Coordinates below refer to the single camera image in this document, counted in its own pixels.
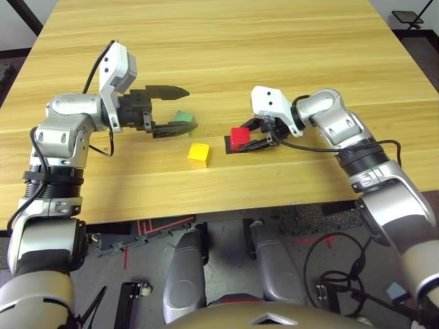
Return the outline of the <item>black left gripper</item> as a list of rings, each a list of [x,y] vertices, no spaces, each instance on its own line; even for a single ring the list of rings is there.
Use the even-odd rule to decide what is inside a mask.
[[[152,128],[151,99],[177,100],[189,96],[189,91],[168,85],[147,85],[145,89],[130,90],[118,97],[118,119],[121,127],[151,132],[153,138],[166,138],[189,133],[198,127],[197,123],[171,121],[165,125],[155,124]]]

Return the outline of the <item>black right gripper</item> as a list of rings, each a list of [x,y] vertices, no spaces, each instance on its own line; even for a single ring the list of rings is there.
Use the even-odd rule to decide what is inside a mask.
[[[250,152],[279,145],[290,134],[288,126],[280,118],[263,117],[252,118],[241,125],[250,131],[261,130],[266,133],[266,138],[250,141],[239,148],[239,152]]]

